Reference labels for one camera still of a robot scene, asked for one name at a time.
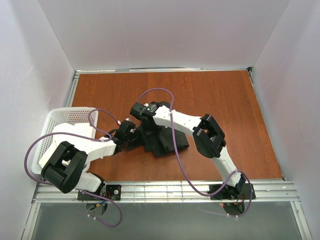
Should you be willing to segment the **dark pinstriped long sleeve shirt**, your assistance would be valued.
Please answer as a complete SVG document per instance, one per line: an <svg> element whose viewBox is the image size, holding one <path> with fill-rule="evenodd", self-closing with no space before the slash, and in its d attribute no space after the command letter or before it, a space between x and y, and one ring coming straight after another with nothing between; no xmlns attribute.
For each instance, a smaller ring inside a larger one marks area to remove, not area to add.
<svg viewBox="0 0 320 240"><path fill-rule="evenodd" d="M147 128L140 125L134 133L134 137L130 139L126 147L127 151L143 147L146 153L152 152L157 158L176 152L170 127L156 126L155 128Z"/></svg>

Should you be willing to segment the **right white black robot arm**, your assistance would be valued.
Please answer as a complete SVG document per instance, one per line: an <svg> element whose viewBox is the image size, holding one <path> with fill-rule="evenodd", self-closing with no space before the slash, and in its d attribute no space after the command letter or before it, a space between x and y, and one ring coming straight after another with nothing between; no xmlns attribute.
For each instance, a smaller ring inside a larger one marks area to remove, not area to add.
<svg viewBox="0 0 320 240"><path fill-rule="evenodd" d="M168 102L136 102L130 115L147 127L168 127L193 138L197 151L210 159L221 175L223 184L213 194L223 191L232 197L243 193L246 183L227 150L225 133L210 114L191 116L172 109Z"/></svg>

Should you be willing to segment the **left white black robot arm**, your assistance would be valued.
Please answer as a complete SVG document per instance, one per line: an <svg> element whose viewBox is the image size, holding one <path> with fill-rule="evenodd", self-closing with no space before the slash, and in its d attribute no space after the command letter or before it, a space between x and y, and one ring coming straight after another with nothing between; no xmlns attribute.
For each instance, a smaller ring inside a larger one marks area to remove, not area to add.
<svg viewBox="0 0 320 240"><path fill-rule="evenodd" d="M85 165L122 152L137 135L132 132L116 133L111 139L102 137L95 140L77 137L70 133L66 140L56 140L39 161L42 178L64 194L72 190L96 192L104 180L85 172Z"/></svg>

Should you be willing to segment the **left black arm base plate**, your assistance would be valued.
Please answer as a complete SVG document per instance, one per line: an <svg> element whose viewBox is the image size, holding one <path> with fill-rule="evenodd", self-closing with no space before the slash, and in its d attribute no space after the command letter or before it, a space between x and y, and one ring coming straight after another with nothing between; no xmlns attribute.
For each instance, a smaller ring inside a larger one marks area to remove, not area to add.
<svg viewBox="0 0 320 240"><path fill-rule="evenodd" d="M121 199L122 186L120 184L102 184L98 189L93 192L94 195L102 196L104 198L111 199L113 201L119 201ZM99 201L102 199L99 197L84 194L81 191L77 195L78 201Z"/></svg>

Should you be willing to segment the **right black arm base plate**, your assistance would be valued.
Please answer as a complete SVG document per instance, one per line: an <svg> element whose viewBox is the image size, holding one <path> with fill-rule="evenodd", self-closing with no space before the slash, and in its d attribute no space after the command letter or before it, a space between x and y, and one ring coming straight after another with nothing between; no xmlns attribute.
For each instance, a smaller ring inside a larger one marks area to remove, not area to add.
<svg viewBox="0 0 320 240"><path fill-rule="evenodd" d="M252 193L252 199L256 199L256 194L254 190L254 186L251 184L249 186L248 183L245 183L240 194L232 193L230 186L225 186L220 192L210 197L211 200L249 200L250 199L250 187Z"/></svg>

